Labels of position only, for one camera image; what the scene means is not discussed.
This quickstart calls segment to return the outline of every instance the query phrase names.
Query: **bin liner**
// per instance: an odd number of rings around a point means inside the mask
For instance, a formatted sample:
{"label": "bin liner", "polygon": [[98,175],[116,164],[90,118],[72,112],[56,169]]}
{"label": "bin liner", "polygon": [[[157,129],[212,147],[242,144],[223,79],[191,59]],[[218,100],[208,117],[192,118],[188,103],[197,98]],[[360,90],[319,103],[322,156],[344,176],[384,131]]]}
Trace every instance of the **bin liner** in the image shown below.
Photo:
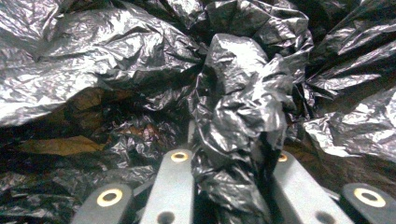
{"label": "bin liner", "polygon": [[389,0],[2,1],[1,222],[68,223],[104,184],[139,186],[190,118],[193,174],[218,223],[271,222],[262,192],[285,137],[325,187],[391,194],[395,11]]}

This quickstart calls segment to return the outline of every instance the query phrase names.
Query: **round hole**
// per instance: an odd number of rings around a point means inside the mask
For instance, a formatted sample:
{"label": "round hole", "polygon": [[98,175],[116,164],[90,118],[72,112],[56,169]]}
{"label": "round hole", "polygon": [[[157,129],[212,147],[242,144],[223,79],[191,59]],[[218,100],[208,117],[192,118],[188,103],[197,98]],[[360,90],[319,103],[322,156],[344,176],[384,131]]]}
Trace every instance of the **round hole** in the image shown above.
{"label": "round hole", "polygon": [[189,158],[189,155],[187,155],[184,152],[174,153],[171,157],[172,161],[186,161],[188,158]]}
{"label": "round hole", "polygon": [[114,200],[117,197],[117,195],[115,193],[108,193],[107,195],[105,195],[105,197],[103,197],[103,200],[105,200],[106,202],[110,202],[111,200]]}
{"label": "round hole", "polygon": [[323,223],[323,224],[335,223],[335,219],[331,215],[329,215],[325,212],[317,212],[316,218],[320,223]]}
{"label": "round hole", "polygon": [[353,194],[355,194],[355,197],[361,202],[372,207],[383,207],[387,204],[381,195],[370,189],[355,189]]}
{"label": "round hole", "polygon": [[159,224],[171,224],[175,221],[175,215],[171,212],[162,212],[158,215],[157,221]]}
{"label": "round hole", "polygon": [[103,191],[96,202],[102,207],[108,207],[119,202],[122,198],[122,191],[119,189],[108,189]]}
{"label": "round hole", "polygon": [[288,156],[285,155],[285,154],[283,154],[283,153],[281,153],[281,154],[279,155],[278,161],[286,161],[287,159],[288,159]]}

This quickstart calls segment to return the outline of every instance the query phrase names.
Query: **dark hole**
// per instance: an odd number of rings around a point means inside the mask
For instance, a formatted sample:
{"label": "dark hole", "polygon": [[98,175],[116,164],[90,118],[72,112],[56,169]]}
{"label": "dark hole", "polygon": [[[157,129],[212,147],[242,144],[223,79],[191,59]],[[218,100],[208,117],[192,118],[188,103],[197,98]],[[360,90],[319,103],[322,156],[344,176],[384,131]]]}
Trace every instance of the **dark hole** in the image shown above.
{"label": "dark hole", "polygon": [[178,159],[183,159],[184,155],[183,154],[176,154],[175,157],[178,158]]}
{"label": "dark hole", "polygon": [[317,212],[317,220],[323,224],[335,223],[334,218],[325,212]]}
{"label": "dark hole", "polygon": [[171,212],[162,212],[158,215],[157,221],[159,224],[171,224],[175,221],[175,215]]}
{"label": "dark hole", "polygon": [[117,195],[115,193],[108,193],[107,195],[105,195],[105,197],[103,197],[103,200],[109,202],[113,199],[115,199],[117,197]]}
{"label": "dark hole", "polygon": [[377,201],[377,198],[373,194],[363,193],[361,196],[370,200],[370,201]]}

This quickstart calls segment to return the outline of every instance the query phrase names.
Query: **metal bar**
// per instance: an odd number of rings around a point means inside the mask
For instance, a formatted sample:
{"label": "metal bar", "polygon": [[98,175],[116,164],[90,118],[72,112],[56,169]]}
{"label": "metal bar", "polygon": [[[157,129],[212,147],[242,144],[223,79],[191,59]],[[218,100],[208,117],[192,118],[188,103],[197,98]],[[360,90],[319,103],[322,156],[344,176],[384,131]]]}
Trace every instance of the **metal bar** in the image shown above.
{"label": "metal bar", "polygon": [[172,150],[163,157],[140,224],[192,223],[194,180],[192,153]]}
{"label": "metal bar", "polygon": [[353,223],[288,152],[283,151],[279,158],[270,194],[280,213],[275,223]]}

